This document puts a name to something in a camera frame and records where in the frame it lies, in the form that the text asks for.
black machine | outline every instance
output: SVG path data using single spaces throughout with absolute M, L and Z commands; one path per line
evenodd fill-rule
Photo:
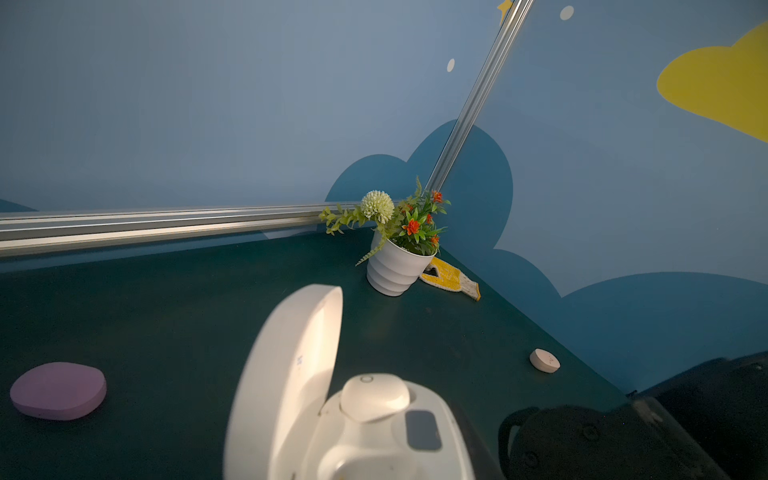
M 610 412 L 513 413 L 498 455 L 508 480 L 766 479 L 768 352 L 703 363 Z

white pom-pom flower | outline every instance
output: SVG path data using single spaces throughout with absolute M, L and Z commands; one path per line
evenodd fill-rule
M 368 192 L 360 203 L 362 214 L 379 223 L 387 223 L 395 213 L 395 204 L 392 198 L 378 190 Z

purple foam pad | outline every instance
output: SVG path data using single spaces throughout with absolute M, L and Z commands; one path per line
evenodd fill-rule
M 11 387 L 11 401 L 19 412 L 48 420 L 79 419 L 93 412 L 106 395 L 101 370 L 67 362 L 36 366 Z

yellow star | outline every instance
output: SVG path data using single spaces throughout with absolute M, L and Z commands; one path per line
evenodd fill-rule
M 504 23 L 504 17 L 507 16 L 507 12 L 509 12 L 509 9 L 512 8 L 512 2 L 510 2 L 509 0 L 504 0 L 504 3 L 502 3 L 496 8 L 502 11 L 502 20 L 498 23 L 499 25 L 501 25 Z

black screw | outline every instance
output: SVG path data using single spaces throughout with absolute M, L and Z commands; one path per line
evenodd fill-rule
M 584 428 L 581 430 L 581 433 L 584 434 L 584 437 L 589 440 L 590 442 L 594 442 L 595 440 L 598 440 L 600 438 L 600 432 L 598 431 L 598 428 L 594 425 L 584 425 Z
M 526 452 L 523 455 L 523 465 L 529 468 L 538 467 L 538 457 L 533 452 Z

